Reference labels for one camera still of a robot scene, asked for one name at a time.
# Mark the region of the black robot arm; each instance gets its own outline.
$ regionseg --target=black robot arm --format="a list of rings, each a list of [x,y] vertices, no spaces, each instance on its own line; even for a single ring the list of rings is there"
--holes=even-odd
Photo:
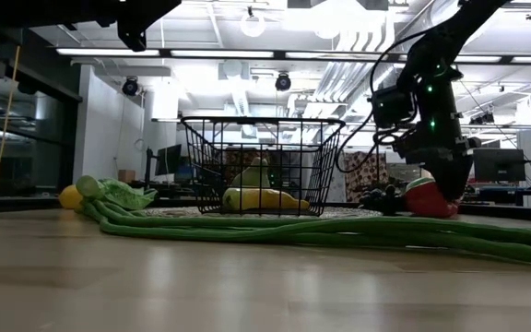
[[[380,133],[392,135],[408,128],[390,145],[407,163],[419,163],[429,171],[447,200],[464,193],[472,167],[467,152],[480,147],[478,139],[462,136],[452,90],[452,81],[462,74],[452,64],[468,38],[509,1],[460,1],[456,14],[425,31],[411,46],[396,86],[372,94],[374,122],[387,129]],[[420,120],[407,125],[418,113]],[[375,141],[382,145],[382,135]]]
[[[461,1],[460,9],[443,23],[427,30],[408,51],[407,64],[396,85],[411,90],[415,79],[439,72],[437,65],[450,66],[466,41],[497,11],[511,0]]]

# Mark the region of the green tube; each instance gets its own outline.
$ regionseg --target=green tube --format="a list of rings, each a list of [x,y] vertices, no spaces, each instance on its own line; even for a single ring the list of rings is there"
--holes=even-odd
[[[263,228],[258,234],[268,235],[276,228],[276,233],[311,232],[374,232],[391,231],[450,231],[475,236],[484,240],[526,243],[531,245],[531,230],[509,229],[490,225],[470,224],[460,221],[448,221],[424,218],[377,217],[377,218],[345,218],[345,219],[243,219],[243,218],[132,218],[106,207],[105,203],[94,202],[96,208],[112,221],[133,227],[172,227],[188,226],[195,228],[209,227],[247,227]]]
[[[227,219],[136,217],[100,201],[84,213],[106,233],[167,240],[306,244],[341,247],[408,246],[454,249],[531,263],[531,230],[417,218]]]

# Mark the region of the window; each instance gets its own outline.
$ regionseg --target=window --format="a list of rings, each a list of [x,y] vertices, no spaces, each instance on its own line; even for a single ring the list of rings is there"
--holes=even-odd
[[[3,132],[0,131],[0,148]],[[58,192],[62,148],[6,134],[1,155],[0,196],[54,196]]]
[[[55,196],[72,180],[77,113],[40,91],[0,79],[0,148],[11,89],[0,197]]]
[[[0,127],[6,119],[11,79],[0,79]],[[9,111],[9,132],[26,134],[53,141],[64,141],[65,110],[57,99],[39,91],[29,91],[16,83],[14,99]]]

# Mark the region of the black wire basket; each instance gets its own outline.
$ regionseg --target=black wire basket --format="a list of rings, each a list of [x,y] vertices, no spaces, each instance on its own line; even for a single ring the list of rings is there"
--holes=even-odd
[[[343,121],[191,116],[182,124],[200,212],[323,214]]]

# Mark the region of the green pear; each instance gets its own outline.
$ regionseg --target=green pear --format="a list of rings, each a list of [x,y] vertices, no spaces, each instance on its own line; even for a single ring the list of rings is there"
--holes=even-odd
[[[267,178],[267,160],[255,157],[251,166],[245,169],[241,174],[237,174],[230,183],[231,187],[260,187],[259,179],[261,177],[261,187],[269,188],[269,179]]]

